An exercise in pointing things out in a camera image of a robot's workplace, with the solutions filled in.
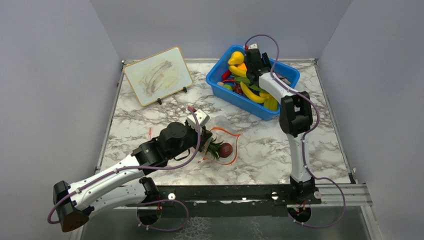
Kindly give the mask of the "clear orange zip bag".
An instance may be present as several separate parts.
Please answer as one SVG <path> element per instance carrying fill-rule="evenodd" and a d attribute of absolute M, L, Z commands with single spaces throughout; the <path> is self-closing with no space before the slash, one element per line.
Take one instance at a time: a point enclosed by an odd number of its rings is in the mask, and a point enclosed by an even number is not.
<path fill-rule="evenodd" d="M 212 137 L 205 144 L 205 152 L 202 158 L 197 162 L 213 162 L 222 166 L 229 166 L 233 164 L 238 157 L 238 140 L 241 133 L 238 133 L 232 128 L 230 121 L 224 115 L 218 115 L 206 124 L 206 129 L 212 133 Z M 212 139 L 216 139 L 218 142 L 229 143 L 233 147 L 232 154 L 227 158 L 220 158 L 219 160 L 213 159 L 210 153 L 207 153 L 207 147 Z"/>

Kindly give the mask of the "orange toy bell pepper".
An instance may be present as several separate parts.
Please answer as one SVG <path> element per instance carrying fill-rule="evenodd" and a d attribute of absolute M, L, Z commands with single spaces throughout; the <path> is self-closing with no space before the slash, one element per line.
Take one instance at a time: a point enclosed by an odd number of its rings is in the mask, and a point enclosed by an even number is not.
<path fill-rule="evenodd" d="M 245 63 L 243 62 L 243 63 L 241 63 L 241 64 L 239 64 L 238 66 L 237 66 L 237 68 L 238 69 L 240 69 L 240 70 L 242 70 L 242 71 L 244 71 L 244 72 L 246 72 L 247 71 L 247 67 L 246 67 L 246 65 L 245 65 Z"/>

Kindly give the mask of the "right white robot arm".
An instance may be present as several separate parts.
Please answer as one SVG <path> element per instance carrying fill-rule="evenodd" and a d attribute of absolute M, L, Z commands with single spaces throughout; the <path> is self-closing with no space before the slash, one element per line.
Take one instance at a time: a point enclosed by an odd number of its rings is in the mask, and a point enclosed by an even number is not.
<path fill-rule="evenodd" d="M 289 199 L 300 204 L 314 196 L 315 179 L 309 172 L 308 133 L 313 124 L 310 96 L 299 92 L 274 74 L 276 64 L 271 64 L 266 53 L 257 48 L 244 52 L 249 81 L 265 90 L 280 104 L 279 125 L 289 141 L 291 156 Z"/>

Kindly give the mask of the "orange toy pineapple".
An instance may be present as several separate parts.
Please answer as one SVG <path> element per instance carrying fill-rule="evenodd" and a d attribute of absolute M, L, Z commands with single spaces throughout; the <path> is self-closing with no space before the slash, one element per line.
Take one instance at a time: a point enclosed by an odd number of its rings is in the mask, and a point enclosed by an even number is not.
<path fill-rule="evenodd" d="M 221 151 L 221 146 L 223 143 L 224 143 L 223 141 L 218 142 L 216 138 L 213 138 L 209 142 L 206 152 L 211 154 L 214 160 L 219 160 L 221 158 L 220 151 Z"/>

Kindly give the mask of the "dark purple passion fruit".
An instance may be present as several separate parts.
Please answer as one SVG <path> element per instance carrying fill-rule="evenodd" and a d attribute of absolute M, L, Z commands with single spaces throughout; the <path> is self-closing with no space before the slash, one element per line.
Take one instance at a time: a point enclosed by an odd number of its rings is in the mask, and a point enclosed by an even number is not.
<path fill-rule="evenodd" d="M 218 156 L 220 158 L 227 158 L 232 153 L 233 153 L 233 146 L 228 142 L 222 143 L 218 148 Z"/>

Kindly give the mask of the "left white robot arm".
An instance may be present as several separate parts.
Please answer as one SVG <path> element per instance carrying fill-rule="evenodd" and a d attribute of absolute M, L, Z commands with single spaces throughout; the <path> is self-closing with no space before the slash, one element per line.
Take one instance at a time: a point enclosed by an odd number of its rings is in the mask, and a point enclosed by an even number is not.
<path fill-rule="evenodd" d="M 159 136 L 141 144 L 115 165 L 89 178 L 73 183 L 62 180 L 53 186 L 53 209 L 61 230 L 71 232 L 88 222 L 102 210 L 142 202 L 152 205 L 157 191 L 141 183 L 135 187 L 122 185 L 165 169 L 168 161 L 194 148 L 203 151 L 213 136 L 204 126 L 195 123 L 172 122 Z"/>

